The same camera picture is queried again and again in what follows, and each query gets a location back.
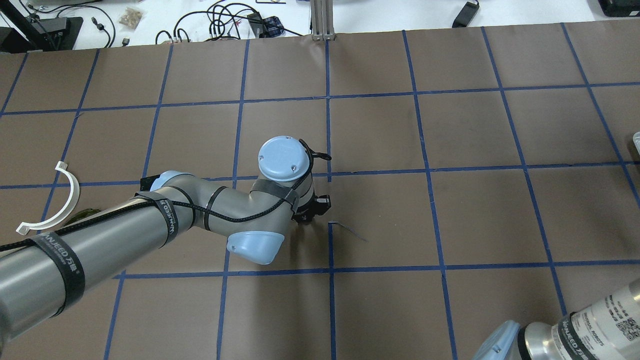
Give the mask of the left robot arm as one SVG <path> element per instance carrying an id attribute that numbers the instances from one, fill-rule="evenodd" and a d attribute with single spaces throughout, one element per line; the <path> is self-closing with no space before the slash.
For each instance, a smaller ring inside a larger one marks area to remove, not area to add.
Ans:
<path id="1" fill-rule="evenodd" d="M 256 157 L 249 192 L 181 171 L 165 171 L 117 207 L 1 247 L 1 344 L 57 317 L 86 292 L 191 228 L 226 237 L 230 253 L 254 264 L 276 258 L 292 221 L 324 214 L 314 161 L 332 159 L 302 139 L 276 136 Z"/>

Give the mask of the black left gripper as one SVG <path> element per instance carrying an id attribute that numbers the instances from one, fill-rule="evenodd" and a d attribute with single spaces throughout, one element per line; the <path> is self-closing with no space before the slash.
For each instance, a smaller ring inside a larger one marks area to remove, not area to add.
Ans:
<path id="1" fill-rule="evenodd" d="M 300 205 L 295 213 L 291 216 L 291 220 L 298 224 L 306 224 L 313 221 L 318 214 L 318 198 L 312 197 L 304 205 Z"/>

